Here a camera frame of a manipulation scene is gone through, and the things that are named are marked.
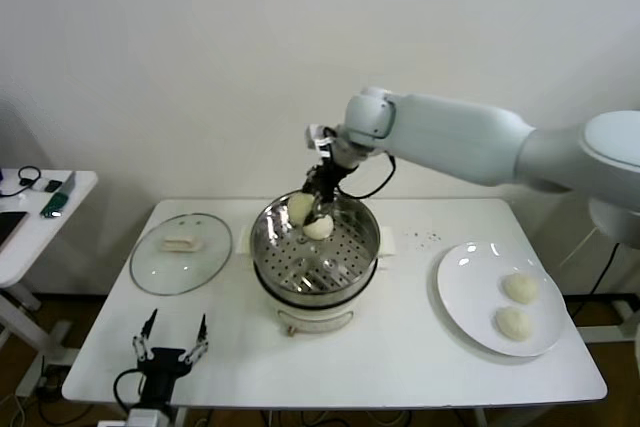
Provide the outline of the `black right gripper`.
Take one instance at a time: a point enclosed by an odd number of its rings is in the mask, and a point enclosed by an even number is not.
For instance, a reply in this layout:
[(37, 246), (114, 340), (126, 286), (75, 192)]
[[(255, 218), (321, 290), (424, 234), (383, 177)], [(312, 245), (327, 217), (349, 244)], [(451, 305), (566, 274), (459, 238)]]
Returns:
[(320, 163), (306, 172), (301, 188), (302, 193), (314, 197), (305, 217), (305, 225), (313, 224), (330, 214), (339, 183), (358, 168), (358, 164), (349, 167), (339, 164), (334, 158), (331, 144), (321, 145), (319, 152)]

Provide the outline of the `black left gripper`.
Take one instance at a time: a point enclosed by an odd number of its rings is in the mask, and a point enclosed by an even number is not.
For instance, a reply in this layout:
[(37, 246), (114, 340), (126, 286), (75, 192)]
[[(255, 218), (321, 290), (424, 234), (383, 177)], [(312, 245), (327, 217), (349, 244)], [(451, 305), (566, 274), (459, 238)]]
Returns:
[(132, 339), (132, 346), (139, 361), (139, 371), (145, 381), (140, 394), (141, 408), (168, 410), (178, 379), (187, 376), (208, 351), (208, 327), (206, 315), (201, 317), (195, 346), (186, 353), (184, 349), (152, 348), (148, 340), (156, 320), (157, 309), (144, 322), (139, 334)]

